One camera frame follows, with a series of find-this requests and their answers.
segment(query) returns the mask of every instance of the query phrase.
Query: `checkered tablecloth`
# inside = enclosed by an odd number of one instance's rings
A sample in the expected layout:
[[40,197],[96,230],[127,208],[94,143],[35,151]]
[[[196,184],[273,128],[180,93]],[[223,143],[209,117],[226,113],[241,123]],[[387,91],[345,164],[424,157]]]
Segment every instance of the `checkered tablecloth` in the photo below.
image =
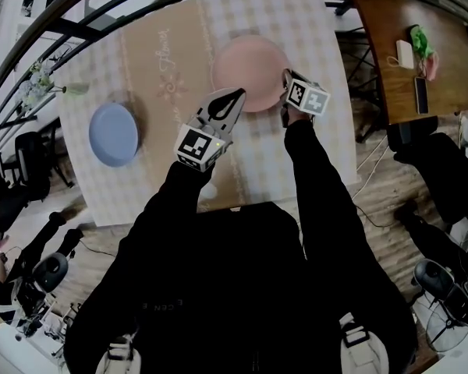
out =
[[[243,34],[266,36],[287,54],[292,67],[331,94],[315,130],[345,184],[356,182],[352,110],[338,42],[324,0],[197,0],[204,29],[215,51]],[[99,226],[131,223],[155,189],[147,171],[152,157],[139,150],[131,164],[108,168],[88,142],[91,115],[104,102],[130,101],[118,33],[91,46],[55,74],[56,84],[89,83],[86,95],[58,98],[62,129],[76,178]],[[284,149],[279,113],[241,115],[233,130],[230,159],[246,197],[243,203],[296,196],[293,165]]]

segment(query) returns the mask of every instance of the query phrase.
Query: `table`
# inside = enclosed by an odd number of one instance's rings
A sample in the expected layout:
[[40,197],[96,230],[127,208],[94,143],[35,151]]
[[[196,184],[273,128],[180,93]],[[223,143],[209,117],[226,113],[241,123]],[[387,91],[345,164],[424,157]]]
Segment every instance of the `table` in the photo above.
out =
[[[367,33],[381,84],[388,124],[468,110],[468,36],[460,19],[416,0],[353,0]],[[417,114],[414,77],[388,64],[395,42],[410,41],[407,29],[421,25],[440,57],[437,78],[427,82],[428,115]]]
[[[158,191],[176,160],[172,149],[178,127],[213,90],[215,51],[242,34],[268,37],[295,70],[331,93],[314,128],[342,180],[356,182],[348,87],[324,0],[187,0],[114,32],[55,73],[57,85],[89,84],[87,94],[58,95],[56,104],[76,179],[96,225],[134,222]],[[109,101],[131,110],[142,135],[136,157],[124,168],[104,166],[88,142],[92,114]],[[217,161],[198,210],[295,197],[284,135],[278,110],[242,113],[232,131],[234,144]]]

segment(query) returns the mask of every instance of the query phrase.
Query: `smartphone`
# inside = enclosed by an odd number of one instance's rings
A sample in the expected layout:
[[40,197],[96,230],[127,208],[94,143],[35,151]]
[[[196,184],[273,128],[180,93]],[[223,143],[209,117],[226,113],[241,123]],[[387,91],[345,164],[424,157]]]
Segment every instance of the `smartphone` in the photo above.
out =
[[414,89],[416,91],[416,104],[418,114],[428,113],[427,80],[425,78],[414,78]]

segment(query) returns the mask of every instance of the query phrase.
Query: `desk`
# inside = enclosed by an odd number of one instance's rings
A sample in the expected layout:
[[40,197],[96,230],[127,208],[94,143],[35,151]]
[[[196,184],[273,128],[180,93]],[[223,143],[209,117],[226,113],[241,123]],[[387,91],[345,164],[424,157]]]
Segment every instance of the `desk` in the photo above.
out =
[[[243,34],[274,41],[295,70],[331,93],[314,128],[343,182],[356,182],[348,87],[324,0],[188,0],[114,32],[55,73],[57,85],[90,86],[83,96],[58,95],[56,104],[76,179],[97,226],[133,223],[158,191],[176,161],[178,127],[213,90],[215,52]],[[137,155],[123,168],[104,166],[88,141],[94,111],[109,101],[131,110],[141,134]],[[232,131],[234,144],[202,190],[199,211],[295,197],[284,135],[277,109],[242,113]]]
[[[353,0],[369,39],[381,84],[388,124],[468,110],[468,36],[463,23],[416,0]],[[427,82],[428,115],[417,114],[414,77],[419,72],[391,67],[395,42],[410,41],[407,29],[421,25],[440,57],[437,78]]]

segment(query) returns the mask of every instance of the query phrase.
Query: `plate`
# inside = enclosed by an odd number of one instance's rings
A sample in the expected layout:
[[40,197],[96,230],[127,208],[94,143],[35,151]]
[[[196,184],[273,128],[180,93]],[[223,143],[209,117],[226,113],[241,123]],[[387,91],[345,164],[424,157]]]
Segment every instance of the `plate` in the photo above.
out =
[[288,58],[277,44],[258,35],[240,36],[215,56],[211,82],[216,90],[242,87],[246,91],[243,111],[259,112],[279,102],[287,68]]
[[112,168],[128,164],[139,145],[135,119],[125,107],[116,103],[104,104],[95,111],[88,138],[98,160]]

